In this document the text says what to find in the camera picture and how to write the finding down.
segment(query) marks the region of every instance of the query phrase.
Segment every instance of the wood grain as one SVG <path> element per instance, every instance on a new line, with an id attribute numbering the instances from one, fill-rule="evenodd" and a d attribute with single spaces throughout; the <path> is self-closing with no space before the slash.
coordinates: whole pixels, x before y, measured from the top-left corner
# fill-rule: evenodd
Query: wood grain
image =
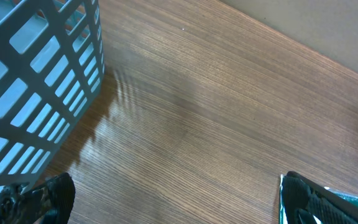
<path id="1" fill-rule="evenodd" d="M 43 177 L 72 223 L 278 223 L 295 170 L 358 194 L 358 74 L 217 0 L 100 0 L 101 94 Z"/>

